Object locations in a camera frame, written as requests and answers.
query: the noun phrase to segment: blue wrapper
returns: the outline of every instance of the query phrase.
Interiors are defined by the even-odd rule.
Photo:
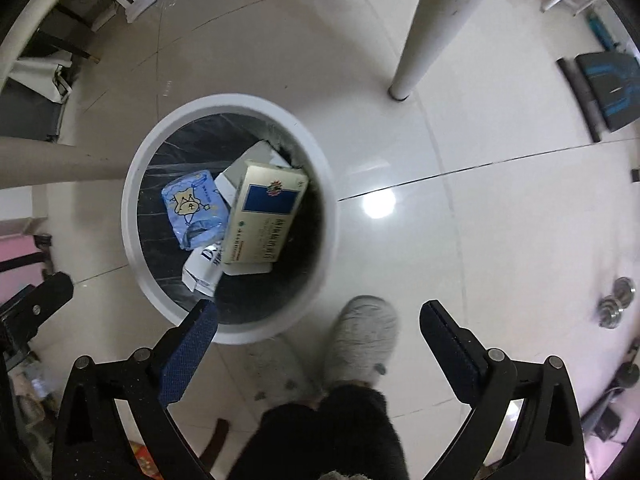
[[[182,249],[191,251],[224,238],[229,211],[209,170],[168,183],[162,198]]]

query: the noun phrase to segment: gray shoe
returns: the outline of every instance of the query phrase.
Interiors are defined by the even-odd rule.
[[[274,408],[288,402],[318,396],[319,388],[309,379],[293,349],[281,337],[246,345],[245,369],[258,392],[254,400],[264,400]]]
[[[342,382],[374,386],[398,341],[394,308],[374,296],[353,298],[342,310],[324,362],[324,387]]]

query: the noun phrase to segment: person's leg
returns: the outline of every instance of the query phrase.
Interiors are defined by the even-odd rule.
[[[318,409],[329,439],[327,463],[345,476],[408,480],[385,397],[371,387],[386,373],[396,346],[398,318],[380,298],[360,296],[342,311],[324,372],[331,391]]]
[[[247,345],[246,368],[257,400],[273,408],[247,443],[227,480],[318,480],[324,472],[324,436],[318,413],[296,401],[317,395],[295,354],[280,338]]]

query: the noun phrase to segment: trash can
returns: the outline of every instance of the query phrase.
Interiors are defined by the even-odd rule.
[[[161,190],[198,170],[215,178],[262,139],[302,168],[309,186],[273,270],[220,279],[213,298],[219,312],[217,343],[274,336],[312,305],[332,263],[338,232],[334,181],[324,154],[309,131],[279,106],[249,95],[213,95],[181,106],[151,130],[124,185],[127,259],[149,301],[178,325],[200,296],[182,283],[190,252],[178,246]]]

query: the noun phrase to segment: tile floor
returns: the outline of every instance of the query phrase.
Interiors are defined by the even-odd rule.
[[[324,289],[286,337],[317,373],[349,298],[396,305],[401,339],[380,389],[417,479],[466,415],[418,331],[426,300],[512,358],[562,356],[582,410],[606,386],[640,322],[637,307],[614,331],[593,319],[615,277],[640,281],[640,188],[628,176],[640,154],[636,124],[590,143],[554,62],[598,45],[562,6],[541,14],[540,0],[486,0],[417,91],[390,101],[416,1],[161,0],[133,24],[119,15],[95,37],[102,61],[83,68],[61,142],[133,156],[159,119],[217,92],[299,117],[334,172],[340,233]],[[396,207],[373,219],[363,204],[381,189]],[[49,186],[45,229],[77,285],[34,346],[61,387],[77,356],[125,358],[169,327],[127,267],[121,193],[122,182]],[[217,478],[257,425],[254,394],[238,349],[212,346],[172,407],[196,452],[219,416],[231,420]]]

